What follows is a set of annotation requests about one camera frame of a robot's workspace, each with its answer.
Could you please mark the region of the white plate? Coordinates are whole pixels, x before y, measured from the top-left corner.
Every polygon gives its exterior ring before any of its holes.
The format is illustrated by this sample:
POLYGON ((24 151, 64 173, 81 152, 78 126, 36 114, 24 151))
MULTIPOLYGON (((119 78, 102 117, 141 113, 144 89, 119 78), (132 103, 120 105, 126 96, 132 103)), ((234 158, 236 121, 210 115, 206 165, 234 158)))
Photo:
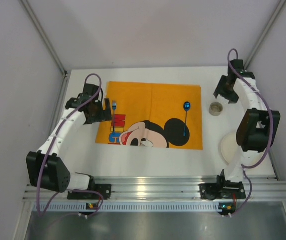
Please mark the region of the white plate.
MULTIPOLYGON (((236 142, 236 131, 232 131, 227 135, 225 135, 220 142, 220 153, 224 162, 227 165, 229 165, 233 161, 234 155, 239 149, 241 149, 241 147, 238 146, 236 142)), ((243 164, 246 166, 252 166, 257 162, 259 162, 262 156, 263 152, 261 153, 258 153, 256 151, 244 152, 243 164)))

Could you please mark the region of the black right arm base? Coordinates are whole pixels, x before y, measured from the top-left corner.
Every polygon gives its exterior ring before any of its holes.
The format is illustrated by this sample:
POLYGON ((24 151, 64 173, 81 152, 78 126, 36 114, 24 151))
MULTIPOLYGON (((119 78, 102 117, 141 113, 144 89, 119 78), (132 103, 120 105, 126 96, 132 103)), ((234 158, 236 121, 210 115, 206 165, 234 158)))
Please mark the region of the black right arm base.
POLYGON ((199 185, 199 189, 202 200, 232 200, 234 197, 237 200, 246 199, 243 183, 228 181, 225 178, 224 170, 216 176, 216 183, 202 183, 199 185))

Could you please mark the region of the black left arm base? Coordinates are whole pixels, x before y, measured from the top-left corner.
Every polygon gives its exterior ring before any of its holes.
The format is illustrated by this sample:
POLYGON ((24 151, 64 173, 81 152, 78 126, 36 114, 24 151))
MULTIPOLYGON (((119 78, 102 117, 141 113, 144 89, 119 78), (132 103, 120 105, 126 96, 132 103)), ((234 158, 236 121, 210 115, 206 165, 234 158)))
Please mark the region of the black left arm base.
POLYGON ((72 190, 68 193, 68 200, 108 200, 111 196, 112 185, 95 183, 93 176, 88 176, 89 182, 86 190, 72 190))

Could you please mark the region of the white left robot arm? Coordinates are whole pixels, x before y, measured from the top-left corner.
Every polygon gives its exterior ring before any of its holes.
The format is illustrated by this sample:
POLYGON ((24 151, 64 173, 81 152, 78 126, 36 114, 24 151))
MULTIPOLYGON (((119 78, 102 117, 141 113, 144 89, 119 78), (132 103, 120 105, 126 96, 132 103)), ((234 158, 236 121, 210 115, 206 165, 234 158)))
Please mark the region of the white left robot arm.
POLYGON ((82 93, 66 102, 48 139, 36 152, 31 151, 26 156, 32 186, 57 193, 90 189, 93 178, 73 172, 72 164, 67 163, 64 156, 81 126, 111 121, 110 102, 102 94, 99 86, 86 83, 82 93))

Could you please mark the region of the blue metallic spoon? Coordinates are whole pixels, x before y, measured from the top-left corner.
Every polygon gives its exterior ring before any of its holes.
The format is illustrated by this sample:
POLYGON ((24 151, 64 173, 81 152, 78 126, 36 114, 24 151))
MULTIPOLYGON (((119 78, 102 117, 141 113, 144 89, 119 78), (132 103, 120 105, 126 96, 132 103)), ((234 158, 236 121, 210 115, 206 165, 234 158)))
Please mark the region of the blue metallic spoon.
POLYGON ((183 104, 183 109, 184 109, 184 111, 185 111, 185 121, 184 121, 184 130, 183 130, 183 136, 184 136, 184 137, 186 136, 187 113, 188 113, 188 111, 190 110, 190 108, 191 108, 190 102, 186 101, 186 102, 183 104))

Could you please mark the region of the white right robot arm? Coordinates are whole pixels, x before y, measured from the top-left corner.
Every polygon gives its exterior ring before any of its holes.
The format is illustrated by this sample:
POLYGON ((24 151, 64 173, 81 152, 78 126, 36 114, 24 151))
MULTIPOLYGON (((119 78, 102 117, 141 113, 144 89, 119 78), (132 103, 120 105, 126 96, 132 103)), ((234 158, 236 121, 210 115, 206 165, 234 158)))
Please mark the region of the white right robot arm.
POLYGON ((227 75, 221 77, 213 95, 223 97, 230 104, 241 103, 244 110, 235 133, 235 151, 228 153, 226 140, 221 142, 222 155, 231 156, 222 171, 224 178, 239 183, 243 180, 244 170, 258 167, 267 157, 276 136, 280 113, 268 107, 256 86, 254 74, 244 69, 240 59, 228 63, 227 75))

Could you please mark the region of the blue metallic fork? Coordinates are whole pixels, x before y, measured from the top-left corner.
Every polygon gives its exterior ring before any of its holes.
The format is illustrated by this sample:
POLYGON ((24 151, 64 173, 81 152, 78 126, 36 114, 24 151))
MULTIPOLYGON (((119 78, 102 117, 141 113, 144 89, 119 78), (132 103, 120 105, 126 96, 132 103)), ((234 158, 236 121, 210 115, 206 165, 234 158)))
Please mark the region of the blue metallic fork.
POLYGON ((116 101, 113 100, 112 101, 112 111, 113 111, 113 116, 112 116, 112 127, 113 127, 113 132, 115 132, 115 110, 117 108, 117 104, 116 101))

